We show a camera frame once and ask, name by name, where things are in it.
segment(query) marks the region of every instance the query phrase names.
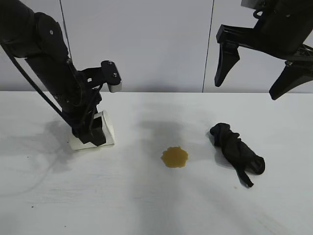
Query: spill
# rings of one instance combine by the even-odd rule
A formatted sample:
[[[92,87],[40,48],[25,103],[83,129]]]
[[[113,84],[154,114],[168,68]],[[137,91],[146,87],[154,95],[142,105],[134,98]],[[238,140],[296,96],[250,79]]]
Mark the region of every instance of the spill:
[[[188,160],[188,153],[180,146],[169,147],[166,151],[163,152],[161,159],[169,168],[181,168],[186,165],[186,161]]]

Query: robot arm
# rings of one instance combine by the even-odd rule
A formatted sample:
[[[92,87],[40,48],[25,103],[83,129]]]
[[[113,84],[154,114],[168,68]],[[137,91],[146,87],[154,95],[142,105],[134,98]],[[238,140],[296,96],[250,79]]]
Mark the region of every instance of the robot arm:
[[[215,76],[219,87],[240,60],[238,47],[258,50],[286,60],[286,67],[269,93],[277,99],[313,80],[313,48],[303,42],[313,30],[312,0],[243,0],[256,9],[254,28],[221,25],[217,34],[220,58]]]
[[[35,90],[72,127],[75,137],[96,146],[106,143],[102,120],[94,115],[103,84],[107,83],[111,92],[121,88],[112,61],[103,61],[100,68],[77,71],[68,57],[59,24],[44,13],[34,13],[19,0],[0,0],[0,44]],[[62,111],[28,77],[15,57],[25,58]]]

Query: black rag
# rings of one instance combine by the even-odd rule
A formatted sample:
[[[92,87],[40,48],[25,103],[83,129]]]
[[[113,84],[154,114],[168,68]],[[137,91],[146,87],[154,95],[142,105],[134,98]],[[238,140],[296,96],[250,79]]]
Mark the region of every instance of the black rag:
[[[245,170],[249,167],[255,174],[262,174],[265,170],[264,159],[242,142],[239,133],[232,132],[229,124],[218,123],[210,129],[210,133],[214,136],[214,145],[222,148],[224,157],[237,170],[239,178],[252,187],[253,182]]]

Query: white tabletop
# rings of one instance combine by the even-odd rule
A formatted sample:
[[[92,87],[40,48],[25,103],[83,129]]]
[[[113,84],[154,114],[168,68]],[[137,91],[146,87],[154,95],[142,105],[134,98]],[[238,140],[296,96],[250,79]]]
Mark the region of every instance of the white tabletop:
[[[311,235],[313,94],[102,94],[117,144],[73,152],[33,92],[0,93],[1,235]],[[206,133],[264,157],[245,188]],[[189,153],[167,168],[168,147]]]

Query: white wall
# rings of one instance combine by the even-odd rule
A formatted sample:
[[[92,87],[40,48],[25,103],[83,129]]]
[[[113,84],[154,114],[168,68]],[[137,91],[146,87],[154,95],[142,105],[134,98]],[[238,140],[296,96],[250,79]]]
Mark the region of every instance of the white wall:
[[[221,24],[254,27],[257,20],[253,10],[241,7],[241,0],[216,0],[214,3],[211,37],[204,82],[204,92],[267,93],[285,67],[283,60],[246,48],[239,48],[240,61],[234,66],[219,88],[214,86],[214,77],[219,60],[219,44],[216,33]],[[306,41],[313,45],[313,34]],[[313,93],[313,82],[292,90],[295,93]]]
[[[116,62],[123,91],[201,92],[213,0],[64,0],[77,69]]]
[[[22,0],[34,12],[44,12],[52,16],[63,29],[63,18],[59,0]],[[18,59],[27,73],[43,88],[40,80],[23,59]],[[14,67],[0,47],[0,91],[32,91],[33,88]]]

